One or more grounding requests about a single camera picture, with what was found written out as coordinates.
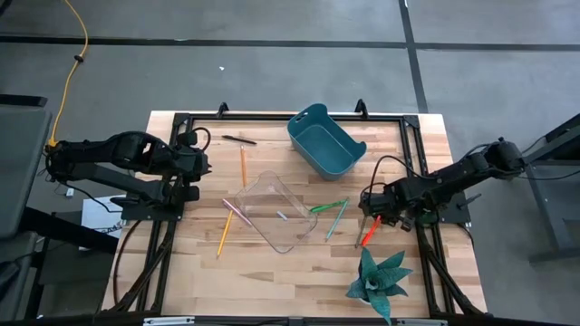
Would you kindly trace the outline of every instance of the orange marker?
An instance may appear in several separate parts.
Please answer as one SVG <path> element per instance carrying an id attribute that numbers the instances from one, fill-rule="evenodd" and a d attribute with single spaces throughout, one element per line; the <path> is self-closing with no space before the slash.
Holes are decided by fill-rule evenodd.
<path id="1" fill-rule="evenodd" d="M 374 231 L 377 229 L 377 227 L 379 227 L 380 223 L 381 223 L 381 216 L 377 216 L 377 219 L 375 219 L 374 223 L 372 224 L 371 231 L 369 231 L 369 233 L 366 234 L 366 236 L 362 240 L 362 243 L 361 243 L 362 246 L 366 246 L 366 244 L 368 244 L 369 241 L 371 241 L 372 235 L 374 234 Z"/>

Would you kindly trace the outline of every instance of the white paper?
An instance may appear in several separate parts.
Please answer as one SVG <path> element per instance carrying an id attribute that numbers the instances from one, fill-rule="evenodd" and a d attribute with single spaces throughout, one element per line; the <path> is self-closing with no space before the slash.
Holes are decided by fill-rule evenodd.
<path id="1" fill-rule="evenodd" d="M 114 197 L 123 198 L 125 195 L 96 197 L 95 199 L 106 205 L 110 211 L 121 211 L 122 208 L 120 206 L 111 202 L 111 198 Z M 121 237 L 121 229 L 125 225 L 125 221 L 121 220 L 121 213 L 109 213 L 94 200 L 84 199 L 82 201 L 81 225 L 119 238 Z"/>

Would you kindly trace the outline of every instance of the green pen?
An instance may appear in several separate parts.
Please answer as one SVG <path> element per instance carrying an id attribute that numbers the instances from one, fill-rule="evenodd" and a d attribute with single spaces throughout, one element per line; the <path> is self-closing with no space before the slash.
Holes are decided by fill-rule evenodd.
<path id="1" fill-rule="evenodd" d="M 334 220 L 333 227 L 331 227 L 330 231 L 328 231 L 328 235 L 326 235 L 326 239 L 324 240 L 325 242 L 327 242 L 328 239 L 330 239 L 330 236 L 333 235 L 334 229 L 336 228 L 336 225 L 338 224 L 338 220 L 340 220 L 341 217 L 343 216 L 344 209 L 346 209 L 347 206 L 348 206 L 348 198 L 346 198 L 344 200 L 343 208 L 341 208 L 341 211 L 338 213 L 338 216 Z"/>
<path id="2" fill-rule="evenodd" d="M 343 204 L 345 201 L 346 201 L 346 199 L 343 199 L 343 200 L 339 200 L 339 201 L 332 203 L 332 204 L 316 206 L 316 207 L 310 209 L 310 211 L 313 213 L 320 213 L 320 212 L 325 211 L 328 208 L 332 208 L 334 206 L 339 206 L 339 205 Z"/>

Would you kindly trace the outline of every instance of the yellow cable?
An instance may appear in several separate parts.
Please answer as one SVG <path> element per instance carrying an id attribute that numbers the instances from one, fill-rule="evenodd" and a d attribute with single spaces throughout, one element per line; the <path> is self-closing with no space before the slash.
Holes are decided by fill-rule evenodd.
<path id="1" fill-rule="evenodd" d="M 71 8 L 72 13 L 76 16 L 76 19 L 78 19 L 79 23 L 81 24 L 82 31 L 84 32 L 84 46 L 82 48 L 81 54 L 79 54 L 81 60 L 83 60 L 84 54 L 87 52 L 87 48 L 89 47 L 89 34 L 87 33 L 87 28 L 84 26 L 82 18 L 79 16 L 79 13 L 77 13 L 76 10 L 74 10 L 73 5 L 69 3 L 69 0 L 64 0 L 64 2 L 69 6 L 69 8 Z M 54 120 L 53 133 L 51 134 L 51 137 L 48 139 L 48 145 L 51 147 L 56 146 L 55 139 L 56 128 L 58 127 L 58 121 L 61 119 L 61 115 L 63 114 L 64 103 L 66 103 L 66 95 L 68 94 L 69 91 L 69 84 L 71 83 L 71 78 L 73 77 L 74 72 L 78 67 L 79 61 L 76 60 L 74 62 L 74 65 L 72 66 L 71 72 L 69 72 L 69 76 L 66 78 L 66 83 L 64 84 L 63 99 L 61 100 L 61 108 L 58 110 L 58 114 L 56 115 L 56 119 Z"/>

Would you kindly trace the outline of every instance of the black cable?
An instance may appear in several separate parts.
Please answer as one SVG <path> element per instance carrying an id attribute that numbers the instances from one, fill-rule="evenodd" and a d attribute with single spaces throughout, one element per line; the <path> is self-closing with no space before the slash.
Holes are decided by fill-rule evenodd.
<path id="1" fill-rule="evenodd" d="M 373 185 L 374 185 L 374 186 L 375 186 L 375 185 L 383 185 L 383 186 L 387 186 L 387 184 L 386 184 L 386 183 L 384 183 L 384 182 L 375 182 Z M 369 186 L 365 187 L 365 188 L 364 188 L 364 189 L 361 191 L 361 195 L 360 195 L 360 197 L 359 197 L 359 200 L 363 200 L 363 194 L 364 194 L 364 191 L 365 191 L 365 190 L 367 190 L 367 189 L 368 189 L 368 188 L 370 188 L 370 187 L 371 187 L 371 186 L 369 185 Z"/>
<path id="2" fill-rule="evenodd" d="M 479 145 L 477 145 L 476 147 L 474 147 L 473 149 L 470 149 L 470 150 L 468 150 L 468 152 L 467 152 L 467 153 L 465 153 L 465 155 L 464 155 L 464 156 L 463 156 L 463 157 L 462 157 L 462 158 L 459 160 L 459 162 L 460 162 L 460 161 L 462 161 L 462 160 L 464 160 L 464 159 L 465 159 L 465 158 L 466 158 L 468 155 L 470 155 L 471 153 L 473 153 L 473 151 L 474 151 L 474 150 L 476 150 L 476 149 L 480 149 L 480 148 L 482 148 L 482 147 L 487 147 L 487 146 L 489 146 L 489 145 L 491 145 L 491 144 L 479 144 Z"/>
<path id="3" fill-rule="evenodd" d="M 562 176 L 562 177 L 521 177 L 521 176 L 517 176 L 517 177 L 524 178 L 524 179 L 527 179 L 527 180 L 549 181 L 549 180 L 560 180 L 560 179 L 563 179 L 563 178 L 571 177 L 573 175 L 577 175 L 578 173 L 580 173 L 580 170 L 577 170 L 575 172 L 572 172 L 572 173 L 567 174 L 567 175 Z"/>
<path id="4" fill-rule="evenodd" d="M 536 139 L 536 141 L 534 141 L 534 143 L 532 143 L 532 145 L 528 146 L 527 149 L 522 150 L 522 154 L 526 153 L 527 151 L 531 150 L 540 140 L 542 140 L 544 138 L 544 136 Z"/>
<path id="5" fill-rule="evenodd" d="M 371 184 L 368 186 L 369 188 L 369 199 L 367 201 L 367 204 L 371 203 L 371 194 L 372 194 L 372 186 L 374 185 L 374 177 L 377 174 L 377 170 L 379 169 L 379 165 L 381 164 L 381 161 L 385 158 L 391 158 L 396 160 L 397 162 L 401 163 L 401 165 L 403 165 L 404 167 L 407 168 L 407 170 L 409 170 L 409 172 L 412 173 L 412 175 L 414 175 L 415 177 L 420 177 L 422 179 L 426 179 L 426 180 L 433 180 L 436 179 L 436 177 L 424 177 L 420 174 L 418 174 L 417 172 L 413 171 L 413 169 L 411 167 L 409 167 L 407 164 L 405 164 L 403 161 L 401 161 L 400 159 L 394 157 L 393 155 L 383 155 L 379 158 L 379 160 L 377 161 L 377 164 L 374 166 L 374 171 L 372 172 L 372 177 L 371 177 Z"/>
<path id="6" fill-rule="evenodd" d="M 58 188 L 60 188 L 61 186 L 62 186 L 62 184 L 60 184 L 60 183 L 58 185 L 56 185 L 56 188 L 53 190 L 53 192 L 58 196 L 66 196 L 66 192 L 64 194 L 59 194 L 56 192 L 56 190 L 58 190 Z"/>
<path id="7" fill-rule="evenodd" d="M 135 229 L 140 223 L 141 221 L 136 221 L 135 224 L 130 227 L 129 232 L 127 232 L 127 235 L 125 235 L 123 241 L 121 242 L 121 247 L 119 248 L 119 253 L 117 254 L 117 259 L 115 260 L 115 265 L 112 270 L 112 299 L 115 301 L 115 304 L 119 303 L 119 289 L 117 286 L 117 273 L 119 272 L 119 261 L 121 260 L 123 250 L 125 250 L 127 240 L 129 240 L 132 233 L 135 231 Z"/>
<path id="8" fill-rule="evenodd" d="M 85 195 L 86 195 L 88 198 L 90 198 L 91 200 L 93 200 L 93 201 L 94 201 L 94 202 L 96 202 L 97 204 L 99 204 L 99 205 L 103 206 L 103 207 L 105 208 L 105 210 L 106 210 L 107 212 L 109 212 L 109 213 L 122 213 L 122 211 L 111 211 L 111 210 L 110 210 L 110 209 L 109 209 L 109 208 L 108 208 L 106 205 L 104 205 L 104 204 L 102 203 L 102 201 L 99 201 L 99 200 L 95 199 L 95 197 L 91 196 L 91 194 L 89 194 L 88 192 L 86 192 L 86 191 L 84 191 L 84 190 L 80 189 L 79 187 L 71 186 L 71 185 L 67 184 L 66 182 L 60 182 L 60 181 L 59 181 L 59 183 L 60 183 L 61 185 L 63 185 L 63 186 L 67 186 L 67 187 L 70 187 L 70 188 L 72 188 L 72 189 L 74 189 L 74 190 L 77 190 L 77 191 L 80 191 L 80 192 L 84 193 L 84 194 L 85 194 Z"/>
<path id="9" fill-rule="evenodd" d="M 208 142 L 206 143 L 206 146 L 204 146 L 203 149 L 201 149 L 201 150 L 205 151 L 209 146 L 209 142 L 211 141 L 211 133 L 205 127 L 197 127 L 197 128 L 192 129 L 191 131 L 198 131 L 198 130 L 203 130 L 208 134 Z"/>
<path id="10" fill-rule="evenodd" d="M 463 229 L 463 231 L 465 231 L 466 234 L 468 234 L 469 236 L 469 240 L 471 240 L 471 246 L 475 246 L 475 243 L 473 242 L 473 235 L 471 235 L 471 232 L 469 231 L 469 229 L 463 225 L 462 223 L 457 223 L 457 226 L 459 226 L 460 228 Z"/>

